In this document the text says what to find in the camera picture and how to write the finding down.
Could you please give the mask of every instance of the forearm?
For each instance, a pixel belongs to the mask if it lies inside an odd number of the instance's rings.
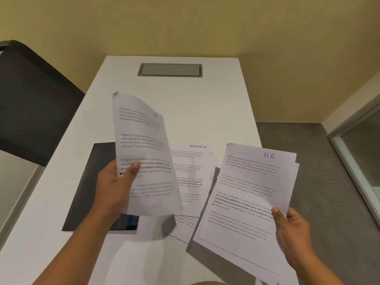
[[[307,285],[344,285],[316,255],[300,260],[296,271]]]
[[[107,216],[91,210],[33,285],[88,284],[110,226]]]

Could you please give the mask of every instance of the yellow wall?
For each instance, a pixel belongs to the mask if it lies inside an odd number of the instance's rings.
[[[380,69],[379,0],[0,4],[0,39],[25,43],[83,91],[106,55],[239,57],[257,120],[323,121]]]

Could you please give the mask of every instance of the glass panel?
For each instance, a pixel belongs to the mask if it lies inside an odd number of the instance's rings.
[[[380,199],[380,111],[345,133],[342,140]]]

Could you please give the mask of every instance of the hand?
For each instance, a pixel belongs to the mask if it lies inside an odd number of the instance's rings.
[[[140,169],[140,162],[131,164],[121,178],[117,177],[116,160],[109,163],[98,174],[92,213],[106,217],[112,224],[120,216],[128,202],[132,183]]]
[[[298,270],[306,260],[315,257],[310,236],[310,225],[297,211],[289,207],[287,218],[273,207],[276,237],[290,266]]]

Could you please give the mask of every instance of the black chair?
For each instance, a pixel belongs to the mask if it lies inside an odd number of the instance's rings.
[[[0,150],[46,167],[83,97],[23,43],[0,42]]]

